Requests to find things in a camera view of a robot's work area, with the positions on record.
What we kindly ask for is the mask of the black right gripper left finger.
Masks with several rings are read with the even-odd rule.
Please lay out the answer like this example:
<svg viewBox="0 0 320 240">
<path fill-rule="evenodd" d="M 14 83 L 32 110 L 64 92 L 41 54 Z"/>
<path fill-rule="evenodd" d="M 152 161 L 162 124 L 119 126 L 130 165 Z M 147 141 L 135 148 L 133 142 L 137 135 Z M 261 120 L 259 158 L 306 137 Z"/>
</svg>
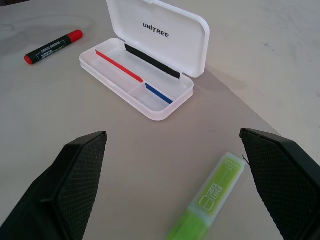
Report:
<svg viewBox="0 0 320 240">
<path fill-rule="evenodd" d="M 106 131 L 66 144 L 0 227 L 0 240 L 83 240 L 98 193 Z"/>
</svg>

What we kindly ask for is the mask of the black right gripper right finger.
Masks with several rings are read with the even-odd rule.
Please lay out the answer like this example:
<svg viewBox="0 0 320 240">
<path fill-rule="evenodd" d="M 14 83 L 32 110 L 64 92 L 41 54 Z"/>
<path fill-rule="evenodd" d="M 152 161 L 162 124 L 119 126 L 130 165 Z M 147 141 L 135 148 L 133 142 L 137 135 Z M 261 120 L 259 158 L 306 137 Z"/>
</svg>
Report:
<svg viewBox="0 0 320 240">
<path fill-rule="evenodd" d="M 243 128 L 257 192 L 284 240 L 320 240 L 320 165 L 296 142 Z"/>
</svg>

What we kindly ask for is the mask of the white plastic pencil case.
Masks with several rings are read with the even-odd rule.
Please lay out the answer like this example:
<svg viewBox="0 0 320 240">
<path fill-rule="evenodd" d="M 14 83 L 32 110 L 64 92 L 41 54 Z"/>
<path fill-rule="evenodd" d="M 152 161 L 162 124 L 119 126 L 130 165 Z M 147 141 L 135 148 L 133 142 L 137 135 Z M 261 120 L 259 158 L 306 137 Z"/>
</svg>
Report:
<svg viewBox="0 0 320 240">
<path fill-rule="evenodd" d="M 106 0 L 115 38 L 79 56 L 81 67 L 153 121 L 193 96 L 205 71 L 210 27 L 160 0 Z"/>
</svg>

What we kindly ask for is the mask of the green highlighter pen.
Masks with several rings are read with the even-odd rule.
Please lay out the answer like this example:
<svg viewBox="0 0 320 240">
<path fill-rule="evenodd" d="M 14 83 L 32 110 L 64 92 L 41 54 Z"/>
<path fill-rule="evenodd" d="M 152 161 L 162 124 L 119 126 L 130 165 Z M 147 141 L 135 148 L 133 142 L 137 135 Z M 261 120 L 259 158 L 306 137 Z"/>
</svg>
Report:
<svg viewBox="0 0 320 240">
<path fill-rule="evenodd" d="M 246 166 L 226 153 L 171 229 L 166 240 L 204 240 Z"/>
</svg>

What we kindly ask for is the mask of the red and black marker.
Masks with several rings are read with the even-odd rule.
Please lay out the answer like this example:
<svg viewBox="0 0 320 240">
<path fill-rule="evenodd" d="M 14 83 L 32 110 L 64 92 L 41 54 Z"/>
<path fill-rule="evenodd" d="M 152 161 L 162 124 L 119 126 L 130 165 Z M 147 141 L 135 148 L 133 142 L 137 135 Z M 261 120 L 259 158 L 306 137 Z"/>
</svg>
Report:
<svg viewBox="0 0 320 240">
<path fill-rule="evenodd" d="M 24 56 L 24 60 L 29 65 L 38 63 L 54 53 L 66 48 L 83 37 L 83 32 L 79 29 L 66 34 Z"/>
</svg>

